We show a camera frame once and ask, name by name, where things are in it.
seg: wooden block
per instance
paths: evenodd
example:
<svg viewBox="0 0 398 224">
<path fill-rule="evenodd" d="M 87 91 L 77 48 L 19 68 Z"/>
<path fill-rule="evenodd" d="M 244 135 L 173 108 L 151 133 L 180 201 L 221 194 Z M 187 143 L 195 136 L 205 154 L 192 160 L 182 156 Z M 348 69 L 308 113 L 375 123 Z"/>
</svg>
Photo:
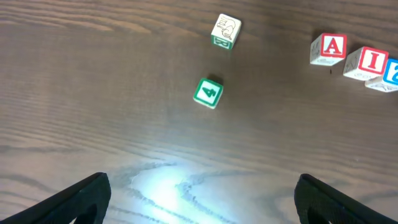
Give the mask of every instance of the wooden block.
<svg viewBox="0 0 398 224">
<path fill-rule="evenodd" d="M 345 34 L 321 34 L 311 44 L 310 64 L 332 66 L 346 57 Z"/>
<path fill-rule="evenodd" d="M 362 47 L 348 55 L 343 75 L 361 81 L 381 77 L 387 61 L 388 52 Z"/>
<path fill-rule="evenodd" d="M 211 43 L 231 50 L 241 29 L 242 22 L 225 14 L 220 14 L 211 32 Z"/>
<path fill-rule="evenodd" d="M 386 72 L 382 77 L 377 77 L 365 82 L 365 86 L 375 90 L 389 93 L 398 90 L 398 60 L 389 59 Z"/>
<path fill-rule="evenodd" d="M 223 86 L 221 84 L 207 78 L 202 78 L 193 96 L 193 100 L 214 109 L 220 100 L 221 94 L 223 94 Z"/>
</svg>

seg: green number 4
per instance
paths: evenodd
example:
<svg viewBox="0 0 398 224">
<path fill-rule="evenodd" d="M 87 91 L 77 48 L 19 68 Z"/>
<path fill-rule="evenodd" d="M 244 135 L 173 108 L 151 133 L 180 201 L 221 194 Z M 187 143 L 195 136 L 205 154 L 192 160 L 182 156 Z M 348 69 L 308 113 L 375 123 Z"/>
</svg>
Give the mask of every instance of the green number 4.
<svg viewBox="0 0 398 224">
<path fill-rule="evenodd" d="M 207 97 L 212 97 L 212 96 L 216 96 L 216 91 L 214 91 L 214 89 L 207 89 L 205 87 L 202 88 L 202 90 L 206 93 Z"/>
</svg>

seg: green block border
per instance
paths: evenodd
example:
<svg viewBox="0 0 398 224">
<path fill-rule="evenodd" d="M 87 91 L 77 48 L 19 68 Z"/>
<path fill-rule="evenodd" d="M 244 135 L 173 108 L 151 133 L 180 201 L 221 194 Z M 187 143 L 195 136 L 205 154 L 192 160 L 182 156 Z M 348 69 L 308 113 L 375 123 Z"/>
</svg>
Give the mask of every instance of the green block border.
<svg viewBox="0 0 398 224">
<path fill-rule="evenodd" d="M 200 98 L 197 97 L 197 96 L 198 96 L 198 93 L 199 93 L 199 91 L 200 91 L 200 87 L 201 87 L 201 85 L 202 85 L 203 82 L 209 82 L 209 83 L 211 83 L 211 84 L 213 84 L 213 85 L 215 85 L 215 86 L 218 86 L 218 87 L 220 88 L 219 92 L 218 92 L 217 95 L 216 95 L 216 98 L 214 99 L 214 103 L 213 103 L 213 104 L 209 104 L 209 102 L 204 101 L 203 99 L 200 99 Z M 207 78 L 202 78 L 202 79 L 200 80 L 199 84 L 198 84 L 198 87 L 197 87 L 197 90 L 195 91 L 195 94 L 194 94 L 194 96 L 193 96 L 193 99 L 194 99 L 194 100 L 197 100 L 197 101 L 200 101 L 200 102 L 202 102 L 202 103 L 204 103 L 204 104 L 206 104 L 206 105 L 209 105 L 209 106 L 216 106 L 217 103 L 218 103 L 218 100 L 220 100 L 220 96 L 221 96 L 223 90 L 224 90 L 224 87 L 223 87 L 221 84 L 219 84 L 219 83 L 217 83 L 217 82 L 214 82 L 214 81 L 212 81 L 212 80 L 210 80 L 210 79 L 207 79 Z"/>
<path fill-rule="evenodd" d="M 221 47 L 222 49 L 232 50 L 232 48 L 234 47 L 234 42 L 231 42 L 231 41 L 226 40 L 226 39 L 221 38 L 221 37 L 217 37 L 217 38 L 219 38 L 219 39 L 221 39 L 221 40 L 224 40 L 224 41 L 229 42 L 229 48 L 222 47 L 222 46 L 220 46 L 220 45 L 214 43 L 214 40 L 216 39 L 216 37 L 217 37 L 216 35 L 211 35 L 211 43 L 212 43 L 213 45 L 218 46 L 218 47 Z"/>
</svg>

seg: red letter a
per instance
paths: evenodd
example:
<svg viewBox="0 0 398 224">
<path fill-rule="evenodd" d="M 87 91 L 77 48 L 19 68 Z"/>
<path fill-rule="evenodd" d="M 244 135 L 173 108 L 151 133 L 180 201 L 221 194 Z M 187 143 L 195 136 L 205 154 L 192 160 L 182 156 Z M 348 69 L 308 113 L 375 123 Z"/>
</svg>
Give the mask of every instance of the red letter a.
<svg viewBox="0 0 398 224">
<path fill-rule="evenodd" d="M 341 54 L 341 52 L 338 50 L 338 47 L 337 47 L 337 44 L 336 44 L 336 40 L 334 38 L 331 39 L 329 47 L 325 50 L 325 53 L 329 53 L 330 54 L 330 49 L 335 50 L 334 54 Z"/>
</svg>

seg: table surface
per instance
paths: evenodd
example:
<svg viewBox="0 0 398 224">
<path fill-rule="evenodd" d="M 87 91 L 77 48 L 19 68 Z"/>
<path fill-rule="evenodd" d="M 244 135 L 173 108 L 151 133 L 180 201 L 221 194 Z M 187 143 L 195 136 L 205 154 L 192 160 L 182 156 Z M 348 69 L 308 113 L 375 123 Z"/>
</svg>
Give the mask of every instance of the table surface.
<svg viewBox="0 0 398 224">
<path fill-rule="evenodd" d="M 398 95 L 308 62 L 322 32 L 398 57 L 397 3 L 1 1 L 0 219 L 101 171 L 105 223 L 299 223 L 303 173 L 398 220 Z"/>
</svg>

